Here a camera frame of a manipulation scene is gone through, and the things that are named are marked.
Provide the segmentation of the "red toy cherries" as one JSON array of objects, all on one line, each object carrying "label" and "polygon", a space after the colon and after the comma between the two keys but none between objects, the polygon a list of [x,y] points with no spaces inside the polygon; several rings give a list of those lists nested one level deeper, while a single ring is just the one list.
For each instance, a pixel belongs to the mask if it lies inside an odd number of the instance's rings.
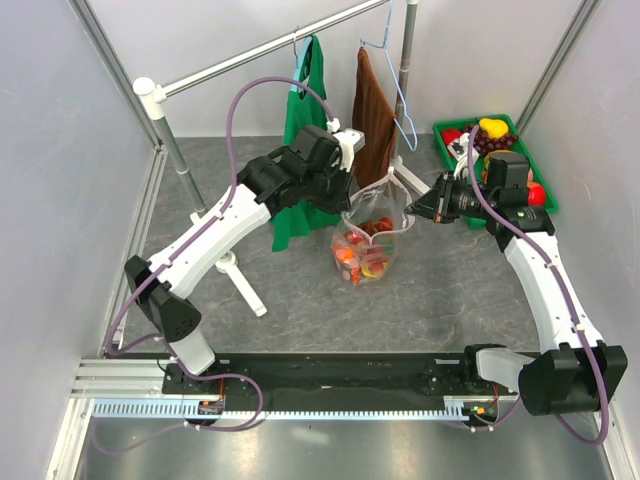
[{"label": "red toy cherries", "polygon": [[358,228],[363,231],[363,234],[350,230],[345,234],[345,239],[351,245],[364,247],[365,234],[372,237],[380,232],[391,231],[393,229],[393,221],[390,217],[381,217],[378,220],[363,222],[358,225]]}]

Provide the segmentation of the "clear pink-dotted zip bag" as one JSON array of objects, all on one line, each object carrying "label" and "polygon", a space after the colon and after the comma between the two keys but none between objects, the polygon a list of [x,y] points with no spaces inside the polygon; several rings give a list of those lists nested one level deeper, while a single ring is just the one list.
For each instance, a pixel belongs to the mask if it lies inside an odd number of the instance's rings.
[{"label": "clear pink-dotted zip bag", "polygon": [[336,267],[346,281],[363,285],[385,276],[399,254],[401,236],[414,225],[405,212],[410,203],[393,168],[351,196],[331,238]]}]

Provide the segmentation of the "yellow toy corn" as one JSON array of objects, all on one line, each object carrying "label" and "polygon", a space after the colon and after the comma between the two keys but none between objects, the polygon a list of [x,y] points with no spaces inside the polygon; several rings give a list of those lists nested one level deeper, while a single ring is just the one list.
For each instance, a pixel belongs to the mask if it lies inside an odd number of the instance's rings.
[{"label": "yellow toy corn", "polygon": [[364,262],[361,265],[361,273],[368,279],[377,280],[385,275],[390,264],[391,262],[389,260]]}]

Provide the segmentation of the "red toy chili pepper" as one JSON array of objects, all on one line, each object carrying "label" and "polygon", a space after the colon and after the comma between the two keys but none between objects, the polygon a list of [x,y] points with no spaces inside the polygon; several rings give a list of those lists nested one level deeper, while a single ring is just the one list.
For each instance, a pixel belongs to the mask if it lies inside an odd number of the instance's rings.
[{"label": "red toy chili pepper", "polygon": [[350,279],[353,285],[358,285],[361,279],[361,269],[359,267],[350,270]]}]

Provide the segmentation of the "red toy apple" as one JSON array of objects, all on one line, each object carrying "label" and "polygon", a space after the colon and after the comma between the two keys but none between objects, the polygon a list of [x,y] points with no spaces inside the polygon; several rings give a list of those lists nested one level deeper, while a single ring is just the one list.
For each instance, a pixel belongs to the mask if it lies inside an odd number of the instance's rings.
[{"label": "red toy apple", "polygon": [[544,207],[546,204],[547,194],[544,186],[538,182],[528,182],[528,204],[531,206]]}]

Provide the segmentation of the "orange toy fruit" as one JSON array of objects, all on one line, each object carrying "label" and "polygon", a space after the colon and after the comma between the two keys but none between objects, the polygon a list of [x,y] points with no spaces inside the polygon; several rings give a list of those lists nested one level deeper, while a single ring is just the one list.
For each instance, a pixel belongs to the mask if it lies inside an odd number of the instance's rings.
[{"label": "orange toy fruit", "polygon": [[350,274],[360,271],[360,263],[355,248],[348,243],[336,243],[333,247],[334,259],[337,265]]}]

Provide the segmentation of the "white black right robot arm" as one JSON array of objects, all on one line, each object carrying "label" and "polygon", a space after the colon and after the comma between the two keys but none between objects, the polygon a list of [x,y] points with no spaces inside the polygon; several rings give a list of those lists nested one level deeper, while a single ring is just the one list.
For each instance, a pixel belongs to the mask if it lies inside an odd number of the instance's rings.
[{"label": "white black right robot arm", "polygon": [[468,346],[468,360],[457,371],[460,386],[477,394],[497,383],[517,392],[533,416],[604,411],[628,359],[622,347],[605,343],[582,308],[549,214],[528,202],[529,170],[526,156],[498,152],[489,160],[485,184],[442,173],[405,211],[436,224],[461,216],[484,219],[536,322],[537,357],[493,344]]}]

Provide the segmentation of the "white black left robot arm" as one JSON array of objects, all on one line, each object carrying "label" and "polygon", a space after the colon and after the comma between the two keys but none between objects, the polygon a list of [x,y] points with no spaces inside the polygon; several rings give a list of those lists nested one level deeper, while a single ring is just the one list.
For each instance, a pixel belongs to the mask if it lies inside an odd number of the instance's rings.
[{"label": "white black left robot arm", "polygon": [[201,314],[188,299],[195,286],[240,240],[302,200],[328,214],[348,210],[351,167],[364,144],[357,130],[306,126],[292,145],[250,160],[226,197],[172,244],[148,260],[133,256],[126,262],[136,304],[182,362],[185,382],[196,392],[215,389],[220,371],[201,331]]}]

